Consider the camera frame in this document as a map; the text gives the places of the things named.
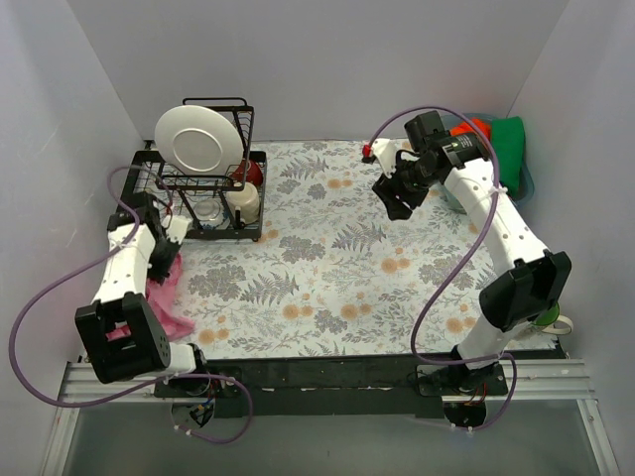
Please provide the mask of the pink t shirt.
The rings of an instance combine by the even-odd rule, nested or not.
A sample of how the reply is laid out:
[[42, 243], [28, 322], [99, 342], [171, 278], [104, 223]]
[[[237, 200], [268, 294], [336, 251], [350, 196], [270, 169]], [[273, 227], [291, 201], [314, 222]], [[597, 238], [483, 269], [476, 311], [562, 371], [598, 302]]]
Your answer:
[[[107, 298], [117, 300], [129, 291], [127, 285], [132, 284], [132, 291], [139, 291], [135, 286], [135, 279], [131, 273], [134, 266], [123, 265], [120, 257], [115, 256], [107, 260], [102, 283], [94, 297], [101, 303], [107, 303]], [[194, 322], [190, 318], [178, 316], [174, 311], [177, 284], [183, 275], [183, 259], [180, 254], [170, 267], [170, 275], [161, 283], [151, 279], [146, 281], [145, 298], [150, 310], [161, 323], [169, 341], [175, 341], [190, 335], [194, 331]]]

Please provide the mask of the clear blue plastic bin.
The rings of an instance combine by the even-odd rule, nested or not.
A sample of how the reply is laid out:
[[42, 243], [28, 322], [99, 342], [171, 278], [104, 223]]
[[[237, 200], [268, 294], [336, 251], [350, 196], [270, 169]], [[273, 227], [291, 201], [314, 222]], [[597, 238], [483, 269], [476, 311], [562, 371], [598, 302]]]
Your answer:
[[[489, 122], [490, 124], [496, 119], [504, 119], [504, 118], [497, 118], [495, 116], [483, 114], [483, 113], [467, 113], [466, 116], [469, 119], [480, 118], [483, 121]], [[524, 153], [524, 160], [523, 160], [521, 173], [520, 173], [519, 191], [515, 195], [511, 195], [509, 193], [512, 201], [515, 203], [517, 207], [520, 207], [523, 204], [527, 203], [533, 197], [534, 191], [535, 191], [534, 182], [529, 172], [529, 169], [527, 167], [525, 153]]]

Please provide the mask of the floral green-inside mug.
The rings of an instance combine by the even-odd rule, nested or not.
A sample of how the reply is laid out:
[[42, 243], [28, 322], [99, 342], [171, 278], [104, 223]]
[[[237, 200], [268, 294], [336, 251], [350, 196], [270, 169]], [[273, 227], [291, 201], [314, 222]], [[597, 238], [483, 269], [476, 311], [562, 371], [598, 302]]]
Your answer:
[[555, 336], [569, 335], [574, 330], [573, 321], [561, 313], [558, 303], [538, 317], [533, 322], [533, 326], [545, 334]]

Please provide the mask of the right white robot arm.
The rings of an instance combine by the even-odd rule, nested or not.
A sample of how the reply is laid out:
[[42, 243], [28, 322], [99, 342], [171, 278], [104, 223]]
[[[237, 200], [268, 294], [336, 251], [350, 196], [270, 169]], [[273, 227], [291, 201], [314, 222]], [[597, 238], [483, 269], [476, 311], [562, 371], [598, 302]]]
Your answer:
[[480, 316], [449, 358], [422, 357], [421, 382], [436, 393], [471, 394], [495, 377], [508, 343], [559, 302], [572, 270], [566, 252], [552, 252], [528, 227], [500, 179], [500, 166], [487, 136], [471, 121], [453, 135], [440, 106], [413, 108], [405, 125], [409, 150], [374, 133], [363, 149], [364, 162], [378, 162], [382, 174], [373, 191], [390, 220], [407, 220], [431, 187], [443, 185], [460, 203], [479, 235], [496, 279], [479, 295]]

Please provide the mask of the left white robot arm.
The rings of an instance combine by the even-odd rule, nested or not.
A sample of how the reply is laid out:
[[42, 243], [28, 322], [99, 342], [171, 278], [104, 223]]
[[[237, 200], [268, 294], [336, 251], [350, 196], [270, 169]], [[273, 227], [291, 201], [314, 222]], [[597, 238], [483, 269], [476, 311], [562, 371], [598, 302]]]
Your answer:
[[192, 397], [210, 387], [211, 374], [194, 344], [176, 344], [152, 309], [149, 285], [176, 276], [180, 251], [191, 220], [160, 216], [160, 201], [148, 192], [132, 194], [109, 217], [107, 238], [113, 253], [106, 261], [92, 303], [75, 312], [75, 325], [87, 357], [103, 384], [137, 376], [177, 375]]

